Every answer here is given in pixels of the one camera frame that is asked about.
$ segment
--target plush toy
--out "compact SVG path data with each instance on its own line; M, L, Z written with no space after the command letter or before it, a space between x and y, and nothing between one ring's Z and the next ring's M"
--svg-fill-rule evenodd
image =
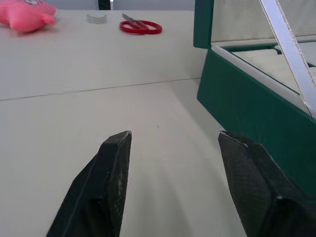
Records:
M0 23L19 32L31 32L55 23L56 8L42 0L0 0Z

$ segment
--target scissors blade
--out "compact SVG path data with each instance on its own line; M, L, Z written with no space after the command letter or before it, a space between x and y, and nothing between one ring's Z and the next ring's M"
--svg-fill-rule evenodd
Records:
M129 17L128 15L126 15L124 13L122 14L122 16L124 17L125 20L135 22L135 20L133 18Z

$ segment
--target scissors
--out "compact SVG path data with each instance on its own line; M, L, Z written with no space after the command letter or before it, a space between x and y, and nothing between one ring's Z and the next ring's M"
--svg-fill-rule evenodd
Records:
M119 28L121 31L129 34L136 34L136 35L156 35L160 34L162 32L161 25L158 25L157 23L151 22L151 21L143 21L143 20L134 20L133 18L122 14L124 19L127 21L122 21L119 24Z

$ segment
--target scissors handle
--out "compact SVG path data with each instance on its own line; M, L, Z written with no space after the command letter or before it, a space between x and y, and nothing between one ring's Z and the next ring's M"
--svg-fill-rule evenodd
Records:
M137 35L156 35L162 32L161 25L151 22L151 21L140 21L136 20L135 22L132 21L122 21L119 24L119 28L126 33L130 34L137 34Z

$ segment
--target white wall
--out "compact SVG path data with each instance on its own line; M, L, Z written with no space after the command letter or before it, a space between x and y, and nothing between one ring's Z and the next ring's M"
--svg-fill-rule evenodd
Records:
M114 10L193 10L195 0L114 0Z
M98 0L46 0L57 9L98 9Z

